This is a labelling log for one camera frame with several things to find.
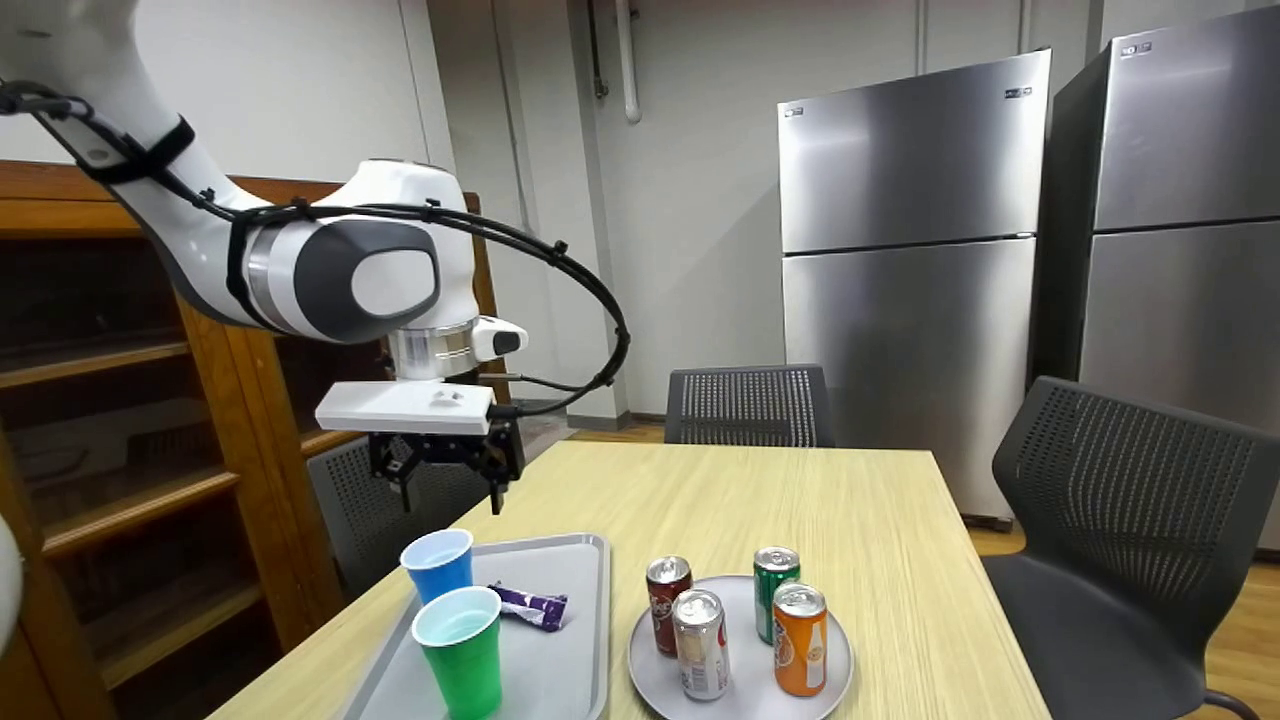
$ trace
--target blue cup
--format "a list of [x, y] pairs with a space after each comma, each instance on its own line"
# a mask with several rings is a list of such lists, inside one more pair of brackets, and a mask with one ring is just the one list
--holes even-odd
[[451, 592], [451, 588], [469, 588], [473, 585], [473, 534], [463, 534], [463, 529], [426, 534], [398, 551], [398, 567], [413, 578], [414, 598], [423, 604]]

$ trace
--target wooden table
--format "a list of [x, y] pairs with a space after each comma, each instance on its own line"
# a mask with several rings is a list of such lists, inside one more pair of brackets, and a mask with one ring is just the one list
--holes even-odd
[[[611, 545], [606, 716], [644, 716], [624, 651], [644, 564], [747, 578], [757, 545], [790, 545], [855, 648], [859, 720], [1046, 716], [979, 558], [928, 452], [556, 446], [510, 485], [504, 517], [469, 511], [478, 545], [599, 534]], [[393, 571], [216, 716], [334, 716], [413, 585]]]

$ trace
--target stainless steel refrigerator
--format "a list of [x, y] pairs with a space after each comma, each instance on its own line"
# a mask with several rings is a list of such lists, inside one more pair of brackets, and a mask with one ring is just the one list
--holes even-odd
[[1280, 10], [1116, 35], [1053, 127], [1065, 373], [1280, 434]]
[[780, 103], [788, 359], [834, 446], [931, 450], [1006, 519], [991, 452], [1022, 400], [1046, 54]]

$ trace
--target chair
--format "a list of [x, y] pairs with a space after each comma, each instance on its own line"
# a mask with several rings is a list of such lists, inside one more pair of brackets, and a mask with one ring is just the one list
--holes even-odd
[[409, 482], [409, 507], [414, 511], [409, 511], [393, 485], [370, 482], [367, 439], [312, 456], [309, 477], [329, 534], [329, 551], [348, 598], [359, 598], [387, 578], [409, 540], [451, 523], [483, 498], [483, 485], [469, 470], [414, 470]]
[[1202, 689], [1202, 645], [1241, 598], [1280, 439], [1036, 379], [996, 450], [1022, 523], [991, 588], [1056, 720], [1257, 716]]
[[826, 450], [825, 369], [675, 369], [662, 439]]

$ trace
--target plate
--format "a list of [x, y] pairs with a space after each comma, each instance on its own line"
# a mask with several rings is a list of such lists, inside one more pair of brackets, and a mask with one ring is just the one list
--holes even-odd
[[653, 617], [644, 612], [631, 630], [629, 678], [640, 700], [660, 716], [691, 720], [801, 720], [832, 716], [850, 689], [850, 648], [834, 617], [826, 617], [826, 689], [814, 698], [788, 698], [773, 681], [773, 648], [757, 638], [757, 579], [752, 578], [702, 578], [725, 604], [725, 645], [727, 645], [727, 693], [714, 705], [695, 705], [684, 698], [680, 665], [654, 651]]

